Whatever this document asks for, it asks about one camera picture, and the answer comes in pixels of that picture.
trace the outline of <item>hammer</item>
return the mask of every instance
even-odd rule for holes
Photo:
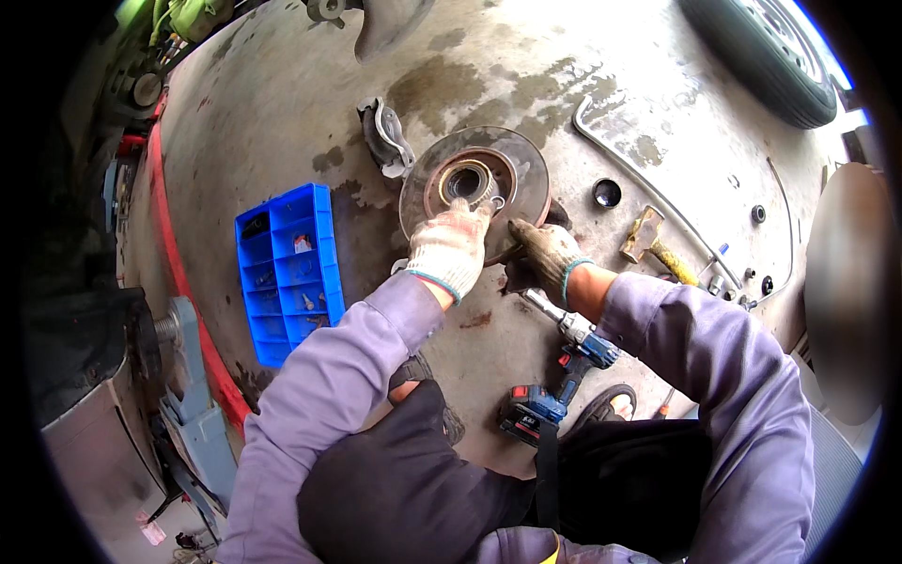
[[[642,215],[632,224],[629,234],[626,235],[626,240],[621,245],[621,254],[631,263],[638,264],[645,251],[649,250],[683,284],[704,289],[704,286],[698,281],[698,276],[692,272],[679,254],[661,243],[658,234],[663,224],[664,216],[661,215],[661,212],[652,206],[646,206],[642,210]]]

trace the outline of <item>dirty work glove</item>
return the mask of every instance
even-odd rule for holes
[[[485,232],[495,205],[490,200],[476,211],[463,198],[451,209],[419,224],[410,238],[410,262],[406,271],[434,282],[460,303],[483,271]]]
[[[529,262],[536,269],[548,297],[566,307],[566,282],[570,273],[578,264],[595,264],[595,261],[583,253],[576,240],[561,226],[545,224],[535,228],[522,219],[512,219],[508,229],[526,249]]]

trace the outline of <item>leg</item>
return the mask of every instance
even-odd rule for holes
[[[323,453],[301,487],[300,533],[324,561],[458,562],[526,512],[531,482],[463,461],[448,444],[438,384],[403,385],[403,401]]]
[[[698,421],[618,419],[609,410],[561,442],[561,533],[662,561],[684,557],[698,524],[711,441]]]

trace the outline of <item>foot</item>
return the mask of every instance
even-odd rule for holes
[[[595,396],[573,427],[561,440],[572,437],[589,421],[630,421],[636,409],[636,391],[628,384],[616,384]]]
[[[398,405],[408,394],[413,392],[420,382],[434,379],[426,358],[421,353],[411,356],[401,363],[398,370],[389,378],[389,403]],[[457,414],[451,411],[447,404],[442,412],[442,429],[452,447],[461,441],[466,432],[464,422],[460,421]]]

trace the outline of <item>cordless drill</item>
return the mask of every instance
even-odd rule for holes
[[[522,296],[554,320],[567,341],[562,347],[564,354],[557,360],[564,368],[564,382],[557,394],[550,394],[540,384],[514,386],[501,409],[501,430],[537,448],[540,423],[546,421],[557,428],[585,373],[589,368],[604,370],[613,365],[620,349],[595,335],[595,325],[588,319],[561,310],[536,290],[526,290]]]

